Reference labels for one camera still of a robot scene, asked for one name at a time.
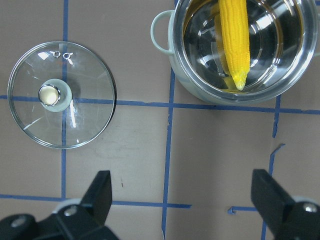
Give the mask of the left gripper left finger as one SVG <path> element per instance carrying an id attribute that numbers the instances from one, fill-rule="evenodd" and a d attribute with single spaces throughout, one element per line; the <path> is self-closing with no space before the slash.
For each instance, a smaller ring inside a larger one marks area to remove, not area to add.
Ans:
<path id="1" fill-rule="evenodd" d="M 41 221 L 27 213 L 0 221 L 2 240 L 116 240 L 105 225 L 112 205 L 111 173 L 99 171 L 81 199 L 63 201 Z"/>

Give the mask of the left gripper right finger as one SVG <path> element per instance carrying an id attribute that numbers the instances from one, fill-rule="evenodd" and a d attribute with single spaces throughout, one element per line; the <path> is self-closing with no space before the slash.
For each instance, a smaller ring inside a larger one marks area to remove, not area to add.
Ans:
<path id="1" fill-rule="evenodd" d="M 320 205 L 289 195 L 266 170 L 252 171 L 250 197 L 275 240 L 320 238 Z"/>

